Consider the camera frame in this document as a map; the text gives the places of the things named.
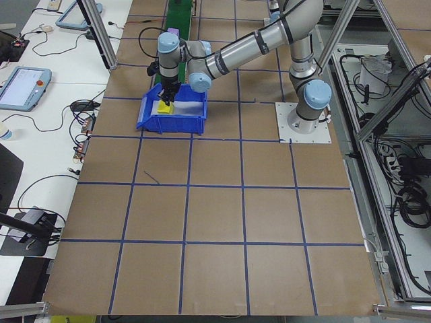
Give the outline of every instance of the metal base plate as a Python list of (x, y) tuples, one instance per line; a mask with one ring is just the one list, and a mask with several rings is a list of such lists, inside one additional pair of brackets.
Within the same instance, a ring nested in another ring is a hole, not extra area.
[[(316, 130), (309, 135), (302, 135), (293, 131), (288, 125), (288, 115), (296, 108), (298, 104), (294, 102), (277, 102), (275, 111), (277, 112), (278, 134), (281, 143), (332, 143), (329, 134), (328, 124), (319, 123)], [(322, 112), (320, 119), (324, 119), (325, 114)]]

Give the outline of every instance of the green conveyor belt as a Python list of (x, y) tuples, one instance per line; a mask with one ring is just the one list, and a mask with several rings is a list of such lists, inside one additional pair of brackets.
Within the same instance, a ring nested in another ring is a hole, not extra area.
[[(180, 37), (188, 40), (190, 36), (191, 16), (193, 0), (169, 0), (168, 13), (164, 28), (176, 28), (180, 30)], [(186, 65), (180, 63), (178, 80), (185, 83)], [(160, 76), (156, 77), (156, 83), (160, 82)]]

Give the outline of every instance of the white container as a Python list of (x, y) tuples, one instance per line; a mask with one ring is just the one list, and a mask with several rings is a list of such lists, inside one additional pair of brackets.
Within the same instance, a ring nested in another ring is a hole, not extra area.
[(12, 132), (0, 121), (0, 140), (8, 140), (12, 137)]

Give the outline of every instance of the blue plastic bin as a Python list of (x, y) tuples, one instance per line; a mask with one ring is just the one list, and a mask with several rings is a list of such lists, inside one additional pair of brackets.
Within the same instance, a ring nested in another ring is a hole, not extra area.
[(207, 119), (207, 92), (197, 93), (191, 89), (189, 84), (181, 84), (180, 91), (175, 96), (175, 102), (202, 102), (202, 113), (199, 116), (151, 115), (154, 101), (160, 100), (157, 96), (160, 91), (162, 91), (162, 85), (158, 83), (142, 98), (136, 129), (144, 128), (158, 133), (198, 133), (202, 135)]

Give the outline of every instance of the white table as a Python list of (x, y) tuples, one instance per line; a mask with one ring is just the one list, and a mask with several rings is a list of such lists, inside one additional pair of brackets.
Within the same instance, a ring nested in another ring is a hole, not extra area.
[[(63, 0), (60, 11), (66, 10), (73, 0)], [(132, 0), (97, 0), (103, 4), (102, 19), (110, 36), (120, 38), (122, 30), (114, 25), (108, 25), (109, 21), (122, 26), (127, 19)], [(46, 8), (48, 0), (40, 0), (38, 7)], [(48, 52), (60, 52), (75, 45), (75, 40), (82, 32), (65, 30), (56, 27), (55, 22), (59, 15), (46, 11), (35, 11), (28, 23), (24, 26), (23, 33), (29, 32), (40, 24), (51, 25), (54, 31), (48, 33), (48, 42), (40, 45), (36, 50), (40, 54)], [(85, 36), (79, 39), (75, 50), (61, 55), (40, 57), (32, 51), (32, 47), (43, 41), (44, 34), (29, 34), (26, 39), (30, 45), (24, 52), (20, 61), (10, 63), (6, 68), (0, 69), (0, 82), (5, 81), (16, 66), (40, 67), (50, 69), (53, 78), (48, 85), (38, 105), (31, 112), (14, 112), (0, 110), (0, 120), (11, 114), (20, 113), (31, 116), (41, 129), (57, 128), (61, 123), (62, 109), (75, 100), (92, 99), (104, 90), (109, 78), (109, 72), (105, 69), (93, 40), (87, 40)], [(114, 50), (117, 51), (119, 41), (112, 39)], [(38, 132), (30, 119), (14, 116), (5, 124), (13, 131), (10, 141), (2, 141), (11, 152), (24, 161), (24, 169), (18, 184), (11, 207), (17, 206), (21, 193), (37, 179), (55, 175), (68, 174), (74, 176), (67, 168), (80, 169), (81, 164), (73, 162), (73, 146), (75, 145), (69, 135), (69, 125), (73, 115), (69, 109), (65, 111), (63, 127), (54, 132)], [(75, 122), (72, 133), (79, 133), (81, 126)], [(36, 205), (40, 208), (50, 209), (67, 218), (70, 204), (75, 191), (76, 181), (71, 178), (50, 178), (39, 182), (31, 188), (22, 199), (22, 207)], [(17, 213), (10, 210), (9, 215)], [(63, 226), (61, 219), (57, 220), (57, 226)], [(6, 234), (7, 228), (2, 227), (0, 234)], [(48, 248), (45, 256), (55, 258), (57, 245)], [(0, 306), (5, 305), (10, 294), (13, 282), (17, 277), (24, 257), (0, 256)]]

